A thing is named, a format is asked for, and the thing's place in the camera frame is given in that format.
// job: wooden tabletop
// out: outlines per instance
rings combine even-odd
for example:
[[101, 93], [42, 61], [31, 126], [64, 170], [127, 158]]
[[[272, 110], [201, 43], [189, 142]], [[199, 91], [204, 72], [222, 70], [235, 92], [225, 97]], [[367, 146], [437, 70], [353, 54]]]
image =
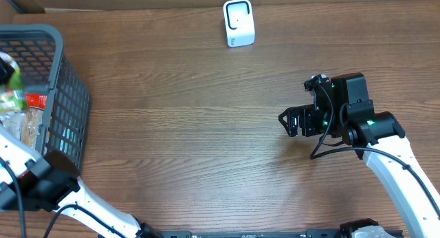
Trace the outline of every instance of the wooden tabletop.
[[[309, 160], [318, 137], [277, 116], [312, 103], [313, 74], [362, 72], [440, 189], [440, 1], [254, 7], [255, 44], [226, 45], [222, 8], [27, 14], [48, 23], [93, 100], [82, 178], [158, 230], [300, 231], [370, 217], [405, 229], [354, 153]], [[53, 213], [26, 213], [42, 237]], [[0, 234], [18, 236], [16, 213]], [[67, 217], [51, 237], [96, 237]]]

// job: gray basket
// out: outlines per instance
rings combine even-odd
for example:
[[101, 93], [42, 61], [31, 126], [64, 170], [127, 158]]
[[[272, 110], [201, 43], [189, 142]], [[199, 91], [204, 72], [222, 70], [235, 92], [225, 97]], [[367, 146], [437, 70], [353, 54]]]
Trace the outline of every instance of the gray basket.
[[47, 95], [36, 150], [62, 151], [80, 169], [90, 95], [63, 48], [60, 32], [50, 25], [0, 25], [0, 51], [19, 64], [25, 92]]

